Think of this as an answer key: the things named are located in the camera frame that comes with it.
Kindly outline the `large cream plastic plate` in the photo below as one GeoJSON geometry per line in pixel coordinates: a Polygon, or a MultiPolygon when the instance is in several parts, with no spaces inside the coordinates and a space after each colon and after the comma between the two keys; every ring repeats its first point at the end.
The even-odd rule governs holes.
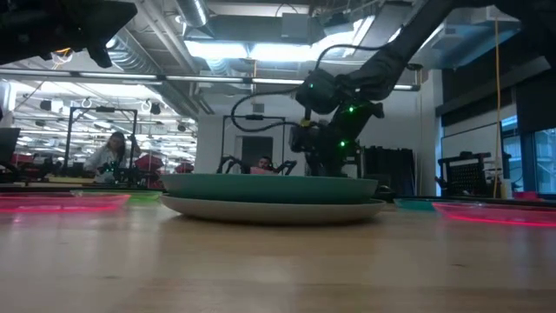
{"type": "Polygon", "coordinates": [[[246,203],[188,199],[163,194],[160,201],[184,216],[210,221],[258,224],[331,224],[368,220],[386,203],[371,199],[361,204],[246,203]]]}

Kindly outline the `black perforated cart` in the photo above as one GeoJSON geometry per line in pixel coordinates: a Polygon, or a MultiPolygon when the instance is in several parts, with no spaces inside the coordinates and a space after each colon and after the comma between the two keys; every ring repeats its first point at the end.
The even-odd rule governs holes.
{"type": "Polygon", "coordinates": [[[443,197],[489,197],[493,188],[487,181],[485,161],[490,152],[473,153],[462,151],[458,156],[441,158],[437,161],[440,175],[435,178],[443,197]]]}

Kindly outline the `black cabinet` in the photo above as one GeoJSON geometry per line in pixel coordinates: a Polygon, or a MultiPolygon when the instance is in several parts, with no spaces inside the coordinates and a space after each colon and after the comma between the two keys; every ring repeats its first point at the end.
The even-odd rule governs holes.
{"type": "Polygon", "coordinates": [[[396,195],[415,195],[415,161],[410,149],[364,149],[364,178],[378,180],[396,195]]]}

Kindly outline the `dark computer monitor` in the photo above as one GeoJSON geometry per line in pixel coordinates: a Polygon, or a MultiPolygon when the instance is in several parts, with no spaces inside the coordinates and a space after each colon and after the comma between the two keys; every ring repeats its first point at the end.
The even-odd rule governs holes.
{"type": "Polygon", "coordinates": [[[0,128],[0,163],[11,160],[20,131],[20,128],[0,128]]]}

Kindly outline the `red storage bin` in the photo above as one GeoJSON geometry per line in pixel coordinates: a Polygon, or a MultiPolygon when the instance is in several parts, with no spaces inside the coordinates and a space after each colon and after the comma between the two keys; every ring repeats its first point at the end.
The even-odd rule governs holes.
{"type": "Polygon", "coordinates": [[[158,156],[150,154],[140,156],[134,161],[134,169],[144,175],[158,175],[163,167],[163,160],[158,156]]]}

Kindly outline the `silver ventilation duct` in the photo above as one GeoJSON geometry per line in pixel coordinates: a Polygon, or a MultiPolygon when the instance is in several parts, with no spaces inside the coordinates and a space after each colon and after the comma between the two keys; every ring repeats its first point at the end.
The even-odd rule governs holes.
{"type": "Polygon", "coordinates": [[[188,27],[199,28],[209,21],[209,8],[205,0],[175,0],[182,20],[188,27]]]}

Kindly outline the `small teal plastic plate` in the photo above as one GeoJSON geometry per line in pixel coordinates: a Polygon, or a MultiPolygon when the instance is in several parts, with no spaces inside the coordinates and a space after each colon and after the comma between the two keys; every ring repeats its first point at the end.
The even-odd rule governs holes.
{"type": "Polygon", "coordinates": [[[400,210],[435,211],[433,202],[427,198],[395,198],[394,204],[400,210]]]}

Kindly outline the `green transparent plastic plate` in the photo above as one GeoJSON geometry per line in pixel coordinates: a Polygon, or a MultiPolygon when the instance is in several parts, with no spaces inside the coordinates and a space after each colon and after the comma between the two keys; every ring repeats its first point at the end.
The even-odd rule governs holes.
{"type": "Polygon", "coordinates": [[[128,195],[130,202],[152,202],[158,201],[161,191],[156,190],[71,190],[74,196],[83,196],[85,194],[100,195],[128,195]]]}

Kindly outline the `pink transparent plastic plate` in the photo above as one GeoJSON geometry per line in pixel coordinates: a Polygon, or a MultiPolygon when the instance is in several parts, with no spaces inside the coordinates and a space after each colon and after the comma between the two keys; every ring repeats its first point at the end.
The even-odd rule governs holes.
{"type": "Polygon", "coordinates": [[[556,208],[494,203],[433,203],[436,211],[453,220],[476,223],[556,227],[556,208]]]}
{"type": "Polygon", "coordinates": [[[112,211],[130,195],[71,192],[0,193],[0,213],[76,213],[112,211]]]}

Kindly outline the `person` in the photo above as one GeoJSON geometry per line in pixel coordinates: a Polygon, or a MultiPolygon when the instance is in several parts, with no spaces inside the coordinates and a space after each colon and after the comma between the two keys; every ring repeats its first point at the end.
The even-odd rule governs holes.
{"type": "Polygon", "coordinates": [[[249,169],[249,173],[256,175],[275,175],[276,170],[269,156],[261,156],[257,164],[249,169]]]}
{"type": "MultiPolygon", "coordinates": [[[[133,149],[131,156],[139,157],[142,151],[138,147],[135,137],[131,136],[129,139],[133,149]]],[[[116,164],[118,168],[125,168],[129,162],[127,160],[129,155],[125,135],[121,131],[116,131],[111,134],[108,141],[102,147],[98,148],[85,161],[83,169],[95,173],[94,183],[114,183],[116,181],[114,174],[109,170],[104,170],[103,167],[105,165],[111,167],[116,164]]]]}

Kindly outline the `long ceiling light tube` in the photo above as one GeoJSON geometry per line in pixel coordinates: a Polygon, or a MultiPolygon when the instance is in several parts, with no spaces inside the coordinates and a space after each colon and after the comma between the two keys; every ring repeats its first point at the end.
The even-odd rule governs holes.
{"type": "Polygon", "coordinates": [[[164,74],[135,74],[135,73],[115,73],[115,72],[94,72],[94,71],[75,71],[75,70],[35,70],[0,68],[0,77],[10,79],[36,79],[53,82],[81,82],[88,80],[114,80],[121,83],[136,84],[160,84],[163,82],[188,82],[188,83],[230,83],[230,84],[265,84],[265,85],[285,85],[297,86],[308,84],[311,87],[316,85],[316,80],[312,77],[305,80],[284,79],[284,78],[263,78],[263,77],[217,77],[199,75],[164,75],[164,74]]]}

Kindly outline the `large teal plastic plate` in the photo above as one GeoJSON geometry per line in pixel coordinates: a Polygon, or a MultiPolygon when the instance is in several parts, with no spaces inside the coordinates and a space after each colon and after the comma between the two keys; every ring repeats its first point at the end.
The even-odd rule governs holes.
{"type": "Polygon", "coordinates": [[[378,186],[372,179],[254,174],[168,174],[162,182],[180,198],[293,204],[365,203],[378,186]]]}

